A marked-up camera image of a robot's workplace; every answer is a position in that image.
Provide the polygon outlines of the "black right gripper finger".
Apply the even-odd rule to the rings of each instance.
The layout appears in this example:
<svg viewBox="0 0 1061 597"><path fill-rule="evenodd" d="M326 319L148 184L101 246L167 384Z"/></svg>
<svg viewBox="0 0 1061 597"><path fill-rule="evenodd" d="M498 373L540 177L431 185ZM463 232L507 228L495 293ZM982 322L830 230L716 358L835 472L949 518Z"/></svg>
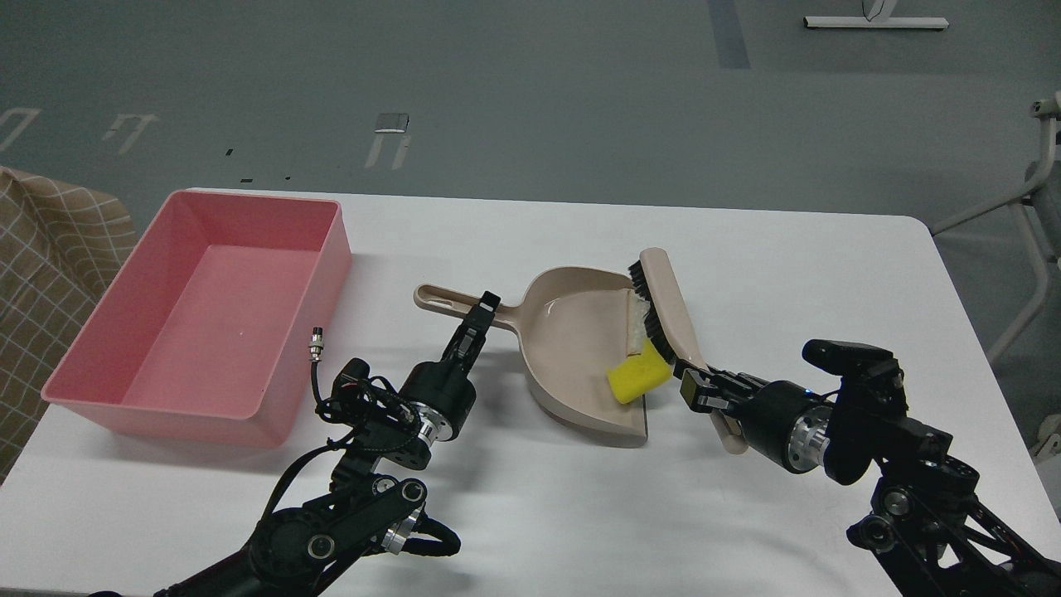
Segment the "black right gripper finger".
<svg viewBox="0 0 1061 597"><path fill-rule="evenodd" d="M732 371L712 371L705 381L719 391L761 391L767 385L765 379Z"/></svg>
<svg viewBox="0 0 1061 597"><path fill-rule="evenodd" d="M685 369L680 377L680 396L694 412L732 412L731 391L719 391L705 381L709 369Z"/></svg>

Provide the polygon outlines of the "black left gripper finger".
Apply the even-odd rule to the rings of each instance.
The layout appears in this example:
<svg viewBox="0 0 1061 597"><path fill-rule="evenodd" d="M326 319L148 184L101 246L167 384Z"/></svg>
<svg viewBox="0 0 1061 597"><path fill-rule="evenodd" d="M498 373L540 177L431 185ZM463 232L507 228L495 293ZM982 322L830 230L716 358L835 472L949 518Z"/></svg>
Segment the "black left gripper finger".
<svg viewBox="0 0 1061 597"><path fill-rule="evenodd" d="M472 340L472 308L469 313L463 317L458 329L455 330L453 337L446 347L446 352L448 354L480 354L482 349L477 349L473 345Z"/></svg>
<svg viewBox="0 0 1061 597"><path fill-rule="evenodd" d="M482 349L486 343L487 333L492 328L500 303L500 296L485 291L472 309L472 340L477 349Z"/></svg>

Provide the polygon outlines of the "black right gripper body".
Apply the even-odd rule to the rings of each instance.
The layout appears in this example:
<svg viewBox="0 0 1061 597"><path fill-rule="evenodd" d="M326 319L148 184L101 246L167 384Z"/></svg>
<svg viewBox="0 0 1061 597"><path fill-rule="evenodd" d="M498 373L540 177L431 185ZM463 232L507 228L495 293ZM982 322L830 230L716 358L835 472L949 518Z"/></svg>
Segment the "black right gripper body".
<svg viewBox="0 0 1061 597"><path fill-rule="evenodd" d="M719 384L723 412L740 423L751 449L789 473L823 466L832 403L790 381L738 374Z"/></svg>

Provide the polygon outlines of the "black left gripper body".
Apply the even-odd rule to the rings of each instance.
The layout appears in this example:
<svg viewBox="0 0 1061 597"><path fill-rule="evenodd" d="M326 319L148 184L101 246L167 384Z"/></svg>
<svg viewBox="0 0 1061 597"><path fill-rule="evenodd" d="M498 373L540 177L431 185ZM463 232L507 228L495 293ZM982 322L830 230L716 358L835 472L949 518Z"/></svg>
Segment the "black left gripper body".
<svg viewBox="0 0 1061 597"><path fill-rule="evenodd" d="M424 444L459 436L477 398L468 377L477 357L473 343L454 341L441 359L418 363L410 371L400 396L420 416L418 437Z"/></svg>

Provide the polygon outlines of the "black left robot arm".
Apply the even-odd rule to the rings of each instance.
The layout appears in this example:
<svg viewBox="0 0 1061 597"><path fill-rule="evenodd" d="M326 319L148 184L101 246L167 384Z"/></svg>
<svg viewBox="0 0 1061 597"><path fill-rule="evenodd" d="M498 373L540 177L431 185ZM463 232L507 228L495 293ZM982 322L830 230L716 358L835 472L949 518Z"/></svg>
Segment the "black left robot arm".
<svg viewBox="0 0 1061 597"><path fill-rule="evenodd" d="M427 485L376 466L422 471L435 443L458 437L477 398L470 371L501 300L485 292L466 305L443 354L414 366L401 388L360 358L340 370L329 396L312 375L316 415L347 434L288 466L237 552L162 595L318 596L364 556L458 554L459 535L424 512Z"/></svg>

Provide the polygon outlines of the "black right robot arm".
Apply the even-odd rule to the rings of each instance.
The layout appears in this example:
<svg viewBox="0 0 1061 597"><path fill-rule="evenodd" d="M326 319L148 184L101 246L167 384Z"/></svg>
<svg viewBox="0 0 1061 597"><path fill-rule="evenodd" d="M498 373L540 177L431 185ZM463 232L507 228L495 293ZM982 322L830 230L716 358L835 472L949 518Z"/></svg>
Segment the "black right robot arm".
<svg viewBox="0 0 1061 597"><path fill-rule="evenodd" d="M678 359L690 410L727 415L747 445L789 473L822 468L840 485L871 464L870 513L846 539L871 552L904 596L1057 596L1059 563L1045 558L976 495L979 473L950 455L952 437L907 412L904 371L874 345L812 339L803 359L839 377L819 396Z"/></svg>

